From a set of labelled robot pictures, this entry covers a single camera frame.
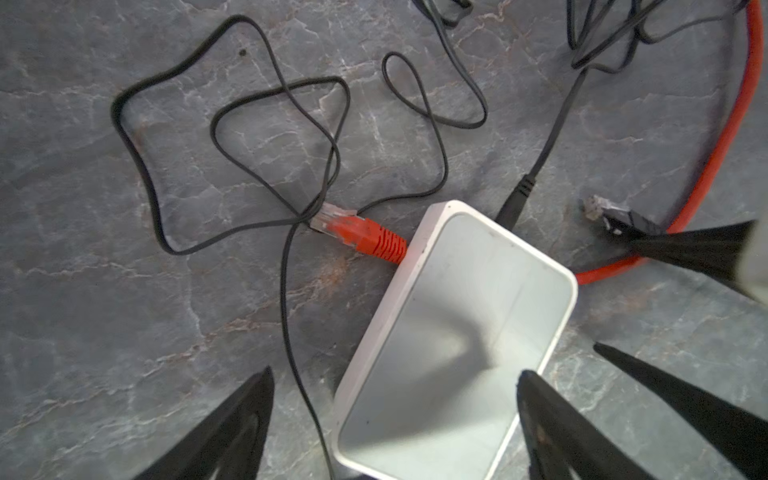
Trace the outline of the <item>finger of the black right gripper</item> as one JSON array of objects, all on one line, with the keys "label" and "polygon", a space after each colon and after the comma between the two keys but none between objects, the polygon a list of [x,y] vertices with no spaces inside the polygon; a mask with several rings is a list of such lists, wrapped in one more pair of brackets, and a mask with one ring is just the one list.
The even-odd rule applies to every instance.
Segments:
[{"label": "finger of the black right gripper", "polygon": [[593,350],[663,400],[747,479],[767,477],[767,421],[612,346]]},{"label": "finger of the black right gripper", "polygon": [[745,256],[746,242],[757,226],[756,220],[737,224],[647,235],[632,240],[630,251],[677,267],[705,274],[716,280],[737,281],[737,267]]}]

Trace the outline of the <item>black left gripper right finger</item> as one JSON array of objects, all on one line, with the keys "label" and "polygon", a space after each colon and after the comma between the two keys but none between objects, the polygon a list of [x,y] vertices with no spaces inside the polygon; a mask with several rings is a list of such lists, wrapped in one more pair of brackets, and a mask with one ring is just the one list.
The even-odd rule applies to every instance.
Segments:
[{"label": "black left gripper right finger", "polygon": [[532,370],[517,384],[531,479],[650,479]]}]

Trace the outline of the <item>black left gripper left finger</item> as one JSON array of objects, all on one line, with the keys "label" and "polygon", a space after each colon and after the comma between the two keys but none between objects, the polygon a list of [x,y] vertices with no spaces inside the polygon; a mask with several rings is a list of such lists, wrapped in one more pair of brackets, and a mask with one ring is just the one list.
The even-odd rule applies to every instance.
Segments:
[{"label": "black left gripper left finger", "polygon": [[138,479],[255,479],[274,402],[271,368],[252,375]]}]

